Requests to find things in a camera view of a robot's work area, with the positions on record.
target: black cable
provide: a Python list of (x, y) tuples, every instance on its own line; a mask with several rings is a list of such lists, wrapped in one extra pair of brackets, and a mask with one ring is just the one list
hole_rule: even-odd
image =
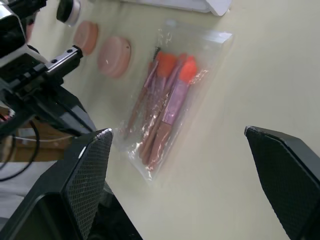
[(39, 132), (38, 132), (38, 129), (36, 127), (36, 125), (34, 124), (34, 122), (32, 120), (30, 120), (30, 125), (31, 127), (33, 128), (33, 131), (35, 133), (35, 140), (36, 140), (36, 145), (35, 145), (35, 149), (34, 149), (34, 152), (32, 154), (32, 156), (30, 157), (30, 160), (29, 162), (27, 163), (27, 165), (21, 169), (20, 171), (16, 172), (15, 174), (11, 175), (11, 176), (7, 176), (7, 177), (4, 177), (4, 178), (0, 178), (0, 182), (4, 182), (4, 181), (7, 181), (7, 180), (10, 180), (10, 179), (13, 179), (15, 178), (16, 176), (22, 174), (25, 170), (27, 170), (27, 168), (30, 167), (30, 165), (34, 162), (38, 152), (39, 152), (39, 148), (40, 148), (40, 135), (39, 135)]
[[(0, 114), (0, 118), (3, 121), (7, 120), (2, 114)], [(7, 156), (6, 160), (1, 164), (0, 170), (3, 169), (7, 165), (7, 163), (10, 161), (12, 155), (14, 154), (15, 148), (16, 148), (16, 143), (17, 143), (16, 135), (12, 134), (11, 136), (12, 136), (12, 144), (11, 144), (10, 152), (9, 152), (9, 155)]]

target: orange brush head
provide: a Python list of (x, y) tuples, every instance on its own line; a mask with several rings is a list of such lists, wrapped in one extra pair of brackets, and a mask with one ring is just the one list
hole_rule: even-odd
[(184, 81), (186, 84), (190, 84), (192, 79), (194, 79), (194, 77), (196, 76), (197, 71), (198, 70), (195, 58), (193, 56), (188, 57), (187, 61), (181, 69), (179, 79), (181, 81)]
[(168, 78), (177, 63), (177, 57), (173, 54), (162, 54), (156, 73), (158, 77)]

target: clear plastic bag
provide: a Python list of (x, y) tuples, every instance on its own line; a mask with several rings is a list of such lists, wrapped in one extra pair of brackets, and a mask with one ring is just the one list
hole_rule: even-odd
[(202, 82), (212, 81), (222, 50), (232, 34), (167, 20), (158, 31), (143, 86), (132, 95), (128, 117), (114, 131), (114, 145), (152, 182), (175, 147), (195, 98), (205, 93)]

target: round sponge case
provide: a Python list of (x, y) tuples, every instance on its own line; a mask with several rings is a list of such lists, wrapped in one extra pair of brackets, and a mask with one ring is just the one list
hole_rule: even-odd
[(101, 73), (119, 78), (127, 70), (131, 57), (131, 46), (123, 37), (111, 36), (102, 45), (97, 64)]
[(77, 28), (73, 43), (78, 46), (83, 54), (90, 55), (96, 46), (98, 38), (98, 25), (91, 21), (83, 21)]

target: table surface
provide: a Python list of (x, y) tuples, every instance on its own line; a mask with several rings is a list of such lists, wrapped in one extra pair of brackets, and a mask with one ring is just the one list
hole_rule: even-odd
[[(36, 19), (31, 44), (47, 59), (71, 44), (75, 27), (57, 22), (58, 2)], [(84, 3), (80, 18), (99, 25), (94, 53), (65, 78), (96, 126), (116, 128), (168, 18), (234, 34), (188, 129), (149, 186), (124, 153), (111, 150), (107, 181), (144, 240), (287, 240), (259, 182), (247, 125), (301, 138), (320, 155), (320, 1), (233, 1), (223, 17), (109, 1)], [(130, 40), (118, 80), (97, 69), (110, 35)]]

